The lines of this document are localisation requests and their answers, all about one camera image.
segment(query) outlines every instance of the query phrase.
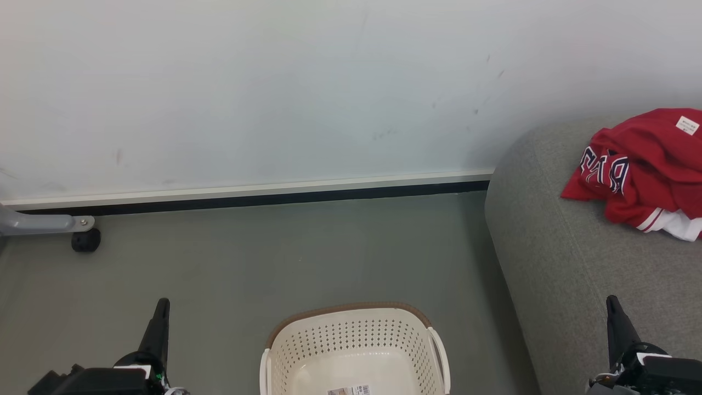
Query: white label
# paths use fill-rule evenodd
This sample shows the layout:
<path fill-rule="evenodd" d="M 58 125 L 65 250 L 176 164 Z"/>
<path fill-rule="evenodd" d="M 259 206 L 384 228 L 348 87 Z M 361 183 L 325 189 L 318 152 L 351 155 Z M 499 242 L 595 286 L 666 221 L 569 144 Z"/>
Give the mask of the white label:
<path fill-rule="evenodd" d="M 675 127 L 692 136 L 697 131 L 697 128 L 700 127 L 700 124 L 692 119 L 680 117 L 680 121 L 677 121 L 677 125 L 675 125 Z"/>
<path fill-rule="evenodd" d="M 146 380 L 151 375 L 151 365 L 112 366 L 112 369 L 141 369 L 146 372 Z"/>
<path fill-rule="evenodd" d="M 371 386 L 357 385 L 355 387 L 332 389 L 327 391 L 326 395 L 371 395 Z"/>
<path fill-rule="evenodd" d="M 646 360 L 644 358 L 647 356 L 653 356 L 654 358 L 672 358 L 672 356 L 665 354 L 636 353 L 636 358 L 639 359 L 641 365 L 646 365 Z"/>

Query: white wall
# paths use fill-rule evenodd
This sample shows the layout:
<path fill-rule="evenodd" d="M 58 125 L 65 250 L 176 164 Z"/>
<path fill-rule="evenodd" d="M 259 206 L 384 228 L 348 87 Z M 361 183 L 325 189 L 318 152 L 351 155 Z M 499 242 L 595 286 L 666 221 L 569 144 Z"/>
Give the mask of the white wall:
<path fill-rule="evenodd" d="M 494 167 L 702 98 L 692 0 L 2 0 L 0 201 Z"/>

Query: laundry basket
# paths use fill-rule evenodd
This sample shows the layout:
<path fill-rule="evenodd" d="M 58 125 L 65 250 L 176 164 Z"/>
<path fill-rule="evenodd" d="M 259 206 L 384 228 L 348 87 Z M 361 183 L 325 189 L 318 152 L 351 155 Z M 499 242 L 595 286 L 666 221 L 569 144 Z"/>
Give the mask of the laundry basket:
<path fill-rule="evenodd" d="M 419 310 L 346 304 L 280 323 L 260 364 L 260 395 L 441 395 L 446 350 Z"/>

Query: fabric upholstery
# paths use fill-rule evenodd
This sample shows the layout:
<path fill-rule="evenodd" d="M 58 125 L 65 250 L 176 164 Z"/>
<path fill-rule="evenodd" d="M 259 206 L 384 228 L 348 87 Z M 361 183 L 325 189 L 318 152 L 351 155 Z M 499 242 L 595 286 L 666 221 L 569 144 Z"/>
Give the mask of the fabric upholstery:
<path fill-rule="evenodd" d="M 559 197 L 590 137 L 627 118 L 532 131 L 490 182 L 486 218 L 543 395 L 582 394 L 608 371 L 610 294 L 643 341 L 702 359 L 702 241 L 613 225 L 601 202 Z"/>

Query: barcode label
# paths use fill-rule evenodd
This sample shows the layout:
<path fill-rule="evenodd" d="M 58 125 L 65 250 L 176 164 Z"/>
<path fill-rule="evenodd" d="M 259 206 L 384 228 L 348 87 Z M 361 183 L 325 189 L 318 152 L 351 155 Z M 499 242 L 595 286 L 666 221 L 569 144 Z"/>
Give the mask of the barcode label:
<path fill-rule="evenodd" d="M 327 391 L 326 395 L 371 395 L 370 385 L 357 385 L 354 387 L 337 388 Z"/>

